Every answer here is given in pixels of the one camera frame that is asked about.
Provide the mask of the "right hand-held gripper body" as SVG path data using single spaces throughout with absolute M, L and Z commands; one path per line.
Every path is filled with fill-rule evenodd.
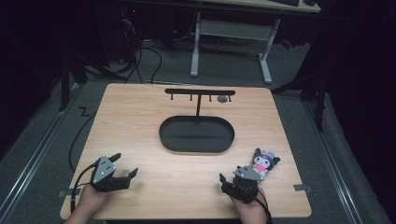
M 226 179 L 228 183 L 226 187 L 220 187 L 221 191 L 243 203 L 250 203 L 259 193 L 262 177 L 249 165 L 238 166 L 233 174 L 232 181 Z

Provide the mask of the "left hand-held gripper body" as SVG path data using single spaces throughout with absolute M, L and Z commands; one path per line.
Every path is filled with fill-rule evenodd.
M 103 155 L 95 163 L 90 184 L 97 191 L 110 192 L 130 187 L 130 181 L 124 181 L 123 177 L 115 177 L 117 167 L 106 155 Z

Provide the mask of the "black and pink plush doll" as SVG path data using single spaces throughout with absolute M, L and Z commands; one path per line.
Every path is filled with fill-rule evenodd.
M 256 148 L 253 154 L 253 169 L 262 177 L 265 178 L 269 171 L 271 171 L 276 164 L 280 162 L 280 158 L 273 152 L 267 152 L 260 148 Z

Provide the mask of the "person's right hand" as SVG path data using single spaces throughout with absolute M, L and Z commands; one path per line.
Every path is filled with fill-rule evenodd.
M 250 203 L 243 203 L 233 197 L 231 197 L 231 201 L 235 206 L 239 217 L 248 215 L 266 215 L 264 208 L 267 206 L 267 202 L 262 188 L 259 188 L 257 197 Z

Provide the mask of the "person's left hand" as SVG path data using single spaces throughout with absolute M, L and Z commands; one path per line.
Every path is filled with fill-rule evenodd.
M 108 192 L 97 191 L 94 187 L 88 184 L 83 188 L 79 196 L 76 211 L 82 212 L 84 215 L 91 217 L 104 206 L 108 196 Z

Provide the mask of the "black hook rack with tray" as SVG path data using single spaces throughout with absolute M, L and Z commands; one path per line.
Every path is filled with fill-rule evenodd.
M 221 117 L 202 116 L 203 96 L 212 101 L 213 96 L 224 97 L 231 102 L 235 91 L 165 89 L 174 99 L 175 94 L 197 96 L 196 113 L 193 116 L 172 116 L 163 121 L 159 128 L 161 143 L 174 152 L 221 153 L 226 151 L 234 140 L 233 125 Z

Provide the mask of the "black metal stand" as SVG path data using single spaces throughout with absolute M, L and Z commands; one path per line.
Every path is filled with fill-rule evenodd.
M 60 111 L 65 111 L 66 107 L 71 102 L 71 89 L 70 89 L 70 77 L 72 77 L 77 85 L 85 85 L 88 81 L 88 75 L 86 66 L 92 67 L 94 70 L 100 72 L 103 75 L 112 77 L 113 74 L 95 63 L 88 58 L 76 54 L 67 53 L 62 60 L 62 74 L 61 74 L 61 107 Z
M 300 99 L 303 102 L 315 100 L 316 109 L 314 112 L 314 121 L 320 131 L 323 131 L 323 111 L 325 110 L 325 93 L 327 80 L 324 75 L 309 74 L 295 78 L 283 86 L 271 90 L 272 94 L 280 94 L 287 90 L 301 90 Z

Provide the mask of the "white-framed wooden desk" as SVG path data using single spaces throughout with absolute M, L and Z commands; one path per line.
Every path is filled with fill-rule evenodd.
M 227 7 L 248 7 L 251 9 L 265 9 L 274 13 L 302 13 L 303 15 L 318 14 L 321 11 L 317 2 L 310 0 L 197 0 L 200 7 L 208 4 L 220 4 Z M 267 57 L 276 37 L 280 24 L 280 17 L 275 16 L 269 24 L 247 21 L 230 21 L 224 19 L 202 19 L 201 13 L 196 13 L 194 49 L 191 57 L 192 77 L 199 74 L 200 37 L 202 35 L 230 37 L 246 40 L 264 41 L 266 45 L 258 54 L 263 80 L 266 84 L 272 83 Z

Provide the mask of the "metal floor rail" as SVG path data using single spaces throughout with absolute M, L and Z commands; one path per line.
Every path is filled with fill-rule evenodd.
M 302 102 L 304 107 L 304 111 L 306 115 L 309 117 L 310 123 L 315 131 L 317 139 L 320 144 L 320 148 L 322 150 L 323 158 L 325 160 L 325 164 L 328 168 L 328 172 L 331 176 L 333 185 L 339 197 L 341 204 L 343 205 L 344 211 L 346 213 L 347 219 L 350 224 L 362 224 L 361 215 L 357 209 L 357 206 L 354 202 L 354 199 L 351 195 L 349 187 L 345 179 L 343 178 L 340 169 L 336 163 L 336 160 L 332 154 L 329 143 L 326 139 L 325 134 L 321 131 L 315 120 L 315 112 L 314 108 L 310 103 Z
M 36 112 L 8 154 L 0 161 L 0 224 L 6 224 L 37 169 L 47 155 L 51 142 L 70 105 L 83 90 L 73 84 L 69 102 L 61 105 L 61 87 L 53 90 L 43 110 Z

